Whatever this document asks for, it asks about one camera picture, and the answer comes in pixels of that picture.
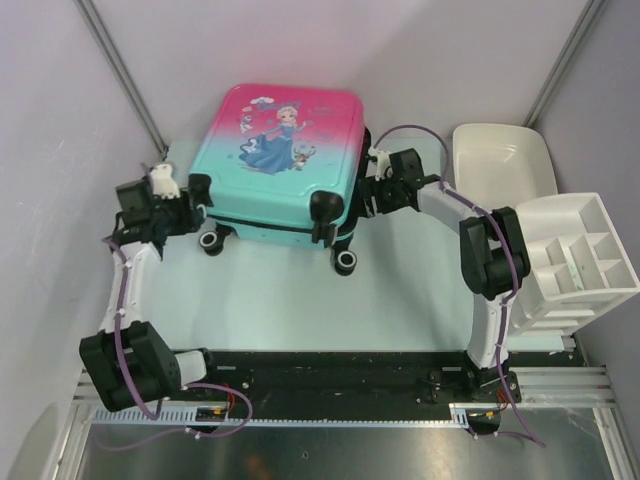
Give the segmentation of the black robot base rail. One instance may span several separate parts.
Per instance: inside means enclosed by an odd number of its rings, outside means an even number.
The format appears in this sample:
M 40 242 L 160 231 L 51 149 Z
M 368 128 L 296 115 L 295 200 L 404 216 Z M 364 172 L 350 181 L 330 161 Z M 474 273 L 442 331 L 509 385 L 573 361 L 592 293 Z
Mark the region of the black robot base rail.
M 205 351 L 205 383 L 234 389 L 230 416 L 258 423 L 391 424 L 444 420 L 452 403 L 521 401 L 528 368 L 573 368 L 576 352 L 510 355 L 497 372 L 475 374 L 461 352 Z

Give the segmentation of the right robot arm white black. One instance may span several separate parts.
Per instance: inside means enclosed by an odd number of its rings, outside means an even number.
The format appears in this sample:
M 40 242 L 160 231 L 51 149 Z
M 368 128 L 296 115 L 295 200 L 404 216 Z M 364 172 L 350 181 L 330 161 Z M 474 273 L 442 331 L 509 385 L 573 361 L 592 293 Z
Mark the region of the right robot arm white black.
M 491 370 L 501 370 L 508 359 L 512 307 L 531 270 L 518 216 L 510 207 L 488 211 L 439 176 L 425 175 L 414 149 L 391 153 L 371 147 L 366 158 L 376 165 L 376 173 L 359 184 L 367 216 L 411 207 L 458 235 L 462 277 L 474 294 L 466 348 L 473 369 L 461 376 L 461 388 L 469 399 L 484 401 L 498 385 Z

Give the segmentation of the pink and teal children's suitcase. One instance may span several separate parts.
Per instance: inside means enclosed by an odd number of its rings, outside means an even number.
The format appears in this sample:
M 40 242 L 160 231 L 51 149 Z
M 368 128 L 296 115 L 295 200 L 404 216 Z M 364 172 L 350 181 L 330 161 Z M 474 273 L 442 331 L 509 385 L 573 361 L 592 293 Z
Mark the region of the pink and teal children's suitcase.
M 349 91 L 241 84 L 225 95 L 190 167 L 189 188 L 215 222 L 201 249 L 226 238 L 328 249 L 334 270 L 352 274 L 371 134 Z

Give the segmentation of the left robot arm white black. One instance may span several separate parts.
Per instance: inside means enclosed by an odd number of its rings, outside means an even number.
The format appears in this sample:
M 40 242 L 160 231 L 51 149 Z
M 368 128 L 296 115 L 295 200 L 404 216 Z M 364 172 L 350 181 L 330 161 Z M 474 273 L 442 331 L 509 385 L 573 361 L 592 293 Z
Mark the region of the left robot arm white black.
M 206 210 L 173 180 L 146 176 L 117 187 L 116 194 L 120 210 L 103 240 L 114 261 L 111 294 L 99 331 L 81 340 L 79 355 L 108 411 L 137 407 L 156 419 L 159 412 L 147 406 L 152 401 L 185 387 L 207 400 L 221 387 L 203 350 L 174 352 L 145 317 L 167 238 L 198 231 Z

